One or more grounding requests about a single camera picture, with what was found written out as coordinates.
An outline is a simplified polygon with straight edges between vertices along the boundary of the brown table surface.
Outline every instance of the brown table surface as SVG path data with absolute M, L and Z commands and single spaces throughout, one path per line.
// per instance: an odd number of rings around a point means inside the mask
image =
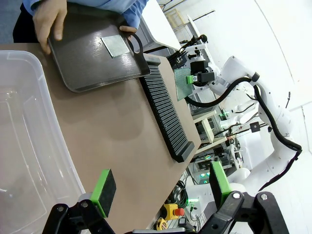
M 0 50 L 33 53 L 42 63 L 52 103 L 67 147 L 86 191 L 101 170 L 112 168 L 117 191 L 108 222 L 117 233 L 145 229 L 179 180 L 200 145 L 184 100 L 177 101 L 169 62 L 159 66 L 177 114 L 195 148 L 187 161 L 169 154 L 138 79 L 75 94 L 62 83 L 51 56 L 38 44 L 0 45 Z

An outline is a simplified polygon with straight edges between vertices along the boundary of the metal plate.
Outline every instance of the metal plate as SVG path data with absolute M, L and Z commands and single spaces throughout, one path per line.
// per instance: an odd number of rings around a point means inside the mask
M 130 52 L 129 48 L 127 47 L 126 43 L 122 39 L 120 35 L 110 36 L 101 38 L 102 42 L 106 46 L 108 52 L 115 58 L 120 55 L 124 55 Z

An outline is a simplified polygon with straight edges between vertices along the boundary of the green indicator light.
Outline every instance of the green indicator light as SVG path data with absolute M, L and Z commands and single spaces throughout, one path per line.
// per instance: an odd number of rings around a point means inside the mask
M 197 198 L 190 198 L 189 202 L 198 202 L 199 200 Z

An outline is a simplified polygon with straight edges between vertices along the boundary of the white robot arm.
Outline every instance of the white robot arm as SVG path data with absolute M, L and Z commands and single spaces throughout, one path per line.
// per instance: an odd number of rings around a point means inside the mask
M 274 152 L 253 168 L 250 175 L 240 182 L 250 195 L 254 195 L 264 185 L 266 187 L 279 179 L 301 153 L 301 146 L 292 142 L 293 121 L 290 113 L 275 102 L 273 92 L 258 78 L 259 75 L 255 71 L 248 69 L 240 60 L 232 56 L 226 61 L 221 72 L 216 75 L 216 80 L 209 84 L 210 89 L 221 96 L 219 99 L 223 100 L 225 94 L 228 94 L 231 88 L 234 88 L 233 86 L 237 84 L 239 79 L 249 81 L 254 87 L 255 97 L 260 104 L 258 109 L 259 117 L 273 128 L 271 141 Z

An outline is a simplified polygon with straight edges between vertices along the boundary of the person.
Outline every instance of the person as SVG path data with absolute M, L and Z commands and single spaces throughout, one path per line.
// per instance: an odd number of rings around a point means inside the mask
M 124 16 L 129 26 L 121 26 L 125 32 L 137 31 L 142 11 L 148 0 L 68 0 L 81 5 L 110 10 Z M 47 43 L 54 24 L 54 37 L 62 40 L 63 24 L 67 14 L 66 0 L 23 0 L 20 15 L 13 30 L 14 43 L 39 42 L 43 51 L 51 53 Z

